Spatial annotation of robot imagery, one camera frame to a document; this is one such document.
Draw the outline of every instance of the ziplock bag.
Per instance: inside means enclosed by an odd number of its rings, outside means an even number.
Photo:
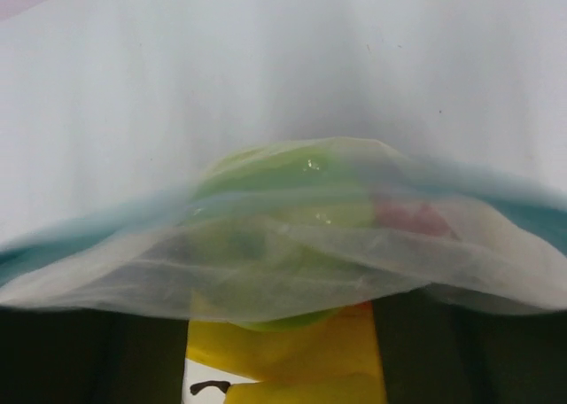
[[[559,310],[566,206],[376,141],[272,144],[5,245],[0,305],[261,322],[429,287],[486,311]]]

